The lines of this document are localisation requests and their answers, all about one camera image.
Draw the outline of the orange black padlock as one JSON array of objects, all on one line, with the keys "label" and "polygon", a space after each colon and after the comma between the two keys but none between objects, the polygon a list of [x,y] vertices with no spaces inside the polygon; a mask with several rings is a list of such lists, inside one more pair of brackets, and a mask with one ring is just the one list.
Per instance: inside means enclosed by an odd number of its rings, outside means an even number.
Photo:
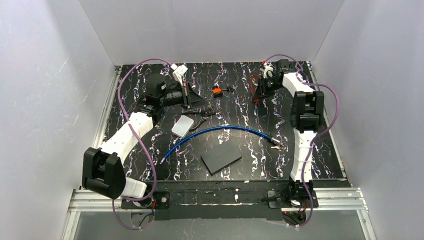
[{"label": "orange black padlock", "polygon": [[223,96],[223,90],[219,86],[214,86],[212,88],[212,96],[213,98],[220,98]]}]

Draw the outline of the black padlock keys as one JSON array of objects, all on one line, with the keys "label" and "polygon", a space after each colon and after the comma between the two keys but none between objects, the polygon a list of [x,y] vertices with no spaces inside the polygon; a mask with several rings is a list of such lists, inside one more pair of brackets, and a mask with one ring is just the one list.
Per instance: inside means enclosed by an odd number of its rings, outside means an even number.
[{"label": "black padlock keys", "polygon": [[235,88],[233,87],[233,86],[226,86],[225,88],[223,88],[222,89],[222,91],[224,92],[230,92],[230,93],[232,93],[232,92],[234,92],[235,91]]}]

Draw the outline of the blue cable lock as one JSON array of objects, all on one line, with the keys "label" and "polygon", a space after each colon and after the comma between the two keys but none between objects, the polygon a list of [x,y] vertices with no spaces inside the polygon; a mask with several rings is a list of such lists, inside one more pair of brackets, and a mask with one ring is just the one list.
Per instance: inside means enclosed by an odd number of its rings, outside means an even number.
[{"label": "blue cable lock", "polygon": [[196,131],[195,133],[190,134],[185,138],[182,138],[179,142],[177,142],[173,147],[171,147],[167,151],[167,153],[164,155],[164,157],[162,157],[159,163],[162,164],[168,157],[170,157],[175,151],[177,151],[180,148],[180,146],[187,143],[189,140],[194,139],[195,137],[206,135],[212,132],[222,132],[222,134],[218,134],[216,138],[219,140],[219,143],[223,143],[224,142],[223,140],[229,139],[231,135],[230,133],[231,130],[241,131],[251,135],[255,135],[257,137],[263,138],[264,140],[268,141],[274,146],[280,146],[282,143],[281,140],[277,139],[275,136],[272,136],[271,134],[266,134],[259,130],[248,128],[245,126],[236,126],[236,125],[214,126],[214,127],[209,127],[209,128]]}]

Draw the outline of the red cable lock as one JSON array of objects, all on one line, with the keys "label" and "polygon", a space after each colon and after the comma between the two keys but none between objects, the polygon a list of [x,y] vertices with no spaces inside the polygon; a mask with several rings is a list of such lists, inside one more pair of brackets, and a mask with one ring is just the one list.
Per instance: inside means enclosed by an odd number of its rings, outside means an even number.
[{"label": "red cable lock", "polygon": [[253,95],[255,93],[257,86],[262,85],[262,84],[263,84],[263,81],[258,74],[254,74],[254,75],[251,76],[251,78],[250,78],[250,89],[251,89]]}]

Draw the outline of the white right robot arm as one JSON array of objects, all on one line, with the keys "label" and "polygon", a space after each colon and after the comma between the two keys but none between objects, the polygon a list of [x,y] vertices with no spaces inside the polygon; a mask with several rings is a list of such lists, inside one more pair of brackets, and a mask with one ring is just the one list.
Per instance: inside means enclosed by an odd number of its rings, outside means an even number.
[{"label": "white right robot arm", "polygon": [[307,200],[313,192],[311,143],[324,121],[325,95],[311,88],[301,73],[289,67],[287,59],[278,60],[275,66],[264,61],[260,71],[252,96],[254,103],[271,97],[282,88],[293,97],[289,122],[295,138],[294,163],[288,187],[280,197],[287,201]]}]

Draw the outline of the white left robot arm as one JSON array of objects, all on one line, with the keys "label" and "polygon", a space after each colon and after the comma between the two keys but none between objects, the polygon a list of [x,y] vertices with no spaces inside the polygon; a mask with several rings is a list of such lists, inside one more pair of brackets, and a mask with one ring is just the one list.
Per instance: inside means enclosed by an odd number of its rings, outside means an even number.
[{"label": "white left robot arm", "polygon": [[126,177],[125,159],[160,121],[166,107],[180,105],[192,110],[208,103],[187,81],[176,79],[170,83],[160,73],[150,75],[128,121],[98,148],[89,147],[84,152],[82,187],[112,200],[123,197],[141,201],[150,197],[145,182]]}]

